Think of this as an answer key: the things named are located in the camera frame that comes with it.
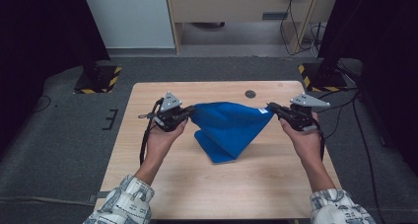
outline person's left hand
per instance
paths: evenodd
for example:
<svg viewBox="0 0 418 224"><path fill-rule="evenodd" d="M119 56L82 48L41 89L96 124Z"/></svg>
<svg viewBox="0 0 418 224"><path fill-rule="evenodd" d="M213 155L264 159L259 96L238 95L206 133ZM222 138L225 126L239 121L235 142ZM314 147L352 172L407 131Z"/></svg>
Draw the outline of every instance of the person's left hand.
<svg viewBox="0 0 418 224"><path fill-rule="evenodd" d="M183 121L172 132L162 131L158 126L155 126L155 122L152 121L148 142L147 142L147 155L145 160L153 159L163 162L164 158L169 153L174 141L184 132L184 128L187 124L187 120Z"/></svg>

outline white cabinet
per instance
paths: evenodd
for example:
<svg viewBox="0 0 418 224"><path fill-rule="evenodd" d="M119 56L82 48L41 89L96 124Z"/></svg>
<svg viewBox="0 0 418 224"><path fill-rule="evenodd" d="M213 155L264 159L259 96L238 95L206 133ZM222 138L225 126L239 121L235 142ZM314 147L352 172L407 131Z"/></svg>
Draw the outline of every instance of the white cabinet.
<svg viewBox="0 0 418 224"><path fill-rule="evenodd" d="M167 0L87 0L106 48L174 48Z"/></svg>

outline gray carpet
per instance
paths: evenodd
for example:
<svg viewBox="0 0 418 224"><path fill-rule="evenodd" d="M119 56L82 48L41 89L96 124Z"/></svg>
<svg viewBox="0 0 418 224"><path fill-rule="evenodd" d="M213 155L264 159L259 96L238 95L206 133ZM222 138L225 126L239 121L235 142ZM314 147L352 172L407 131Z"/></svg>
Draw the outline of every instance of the gray carpet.
<svg viewBox="0 0 418 224"><path fill-rule="evenodd" d="M120 65L122 70L113 91L92 95L72 93L82 72L81 67L55 75L45 82L45 97L39 99L35 112L0 163L0 196L87 201L90 194L96 194L105 175L130 91L137 82L302 81L297 66L311 61L307 58L271 57L114 58L112 62ZM324 100L341 105L351 100L355 92L332 94ZM311 95L319 97L323 93ZM371 152L377 196L385 223L418 220L418 178L402 162L395 148L381 146L364 105L356 101L356 108ZM116 120L112 130L103 130L109 126L106 118L113 115L110 110L118 110ZM338 110L331 110L321 112L319 119L325 135L332 133L338 121L337 130L326 144L340 182L354 194L355 201L381 223L373 195L370 165L352 105L345 107L339 118ZM81 223L92 211L91 206L0 202L1 223Z"/></svg>

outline dark curtain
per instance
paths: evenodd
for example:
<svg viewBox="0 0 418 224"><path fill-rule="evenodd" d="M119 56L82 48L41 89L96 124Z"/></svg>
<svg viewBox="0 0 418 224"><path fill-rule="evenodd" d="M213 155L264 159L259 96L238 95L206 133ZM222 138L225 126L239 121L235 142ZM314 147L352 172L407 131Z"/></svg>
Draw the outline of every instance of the dark curtain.
<svg viewBox="0 0 418 224"><path fill-rule="evenodd" d="M395 146L418 175L418 2L336 0L319 57L363 62L358 83L383 143Z"/></svg>
<svg viewBox="0 0 418 224"><path fill-rule="evenodd" d="M336 0L318 57L336 54L366 60L404 4L404 0Z"/></svg>
<svg viewBox="0 0 418 224"><path fill-rule="evenodd" d="M86 0L0 0L0 23L1 156L48 77L109 57Z"/></svg>

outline blue cloth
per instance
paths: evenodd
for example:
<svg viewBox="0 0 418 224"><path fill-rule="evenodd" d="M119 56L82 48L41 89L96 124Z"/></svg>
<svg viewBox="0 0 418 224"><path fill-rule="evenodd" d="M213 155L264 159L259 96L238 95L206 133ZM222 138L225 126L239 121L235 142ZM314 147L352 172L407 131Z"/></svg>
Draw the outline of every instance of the blue cloth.
<svg viewBox="0 0 418 224"><path fill-rule="evenodd" d="M194 105L194 133L213 163L236 160L274 115L269 108L255 109L234 103Z"/></svg>

